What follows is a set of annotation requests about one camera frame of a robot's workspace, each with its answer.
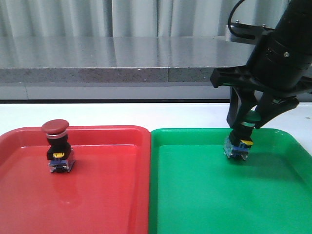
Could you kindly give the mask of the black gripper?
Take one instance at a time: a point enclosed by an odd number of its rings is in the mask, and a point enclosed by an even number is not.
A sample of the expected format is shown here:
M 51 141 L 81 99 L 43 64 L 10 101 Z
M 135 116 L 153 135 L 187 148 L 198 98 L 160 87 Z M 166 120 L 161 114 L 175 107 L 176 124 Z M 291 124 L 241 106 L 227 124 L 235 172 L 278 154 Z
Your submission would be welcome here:
M 229 127 L 235 128 L 257 105 L 254 90 L 264 92 L 255 109 L 260 115 L 256 129 L 295 109 L 299 105 L 295 95 L 312 91 L 312 80 L 304 75 L 311 62 L 310 32 L 299 35 L 285 31 L 282 35 L 274 30 L 263 34 L 246 65 L 214 69 L 213 87 L 232 86 L 227 115 Z

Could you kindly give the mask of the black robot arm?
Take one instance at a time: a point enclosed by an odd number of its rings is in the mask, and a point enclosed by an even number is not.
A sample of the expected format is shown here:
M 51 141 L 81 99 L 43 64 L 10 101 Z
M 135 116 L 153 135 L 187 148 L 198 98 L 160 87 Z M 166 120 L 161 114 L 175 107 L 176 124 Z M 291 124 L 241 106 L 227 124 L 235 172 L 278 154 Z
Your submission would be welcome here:
M 272 31 L 264 31 L 246 65 L 216 68 L 213 87 L 230 86 L 227 122 L 236 128 L 253 108 L 260 128 L 298 105 L 296 96 L 312 90 L 304 74 L 312 63 L 312 2 L 292 0 Z

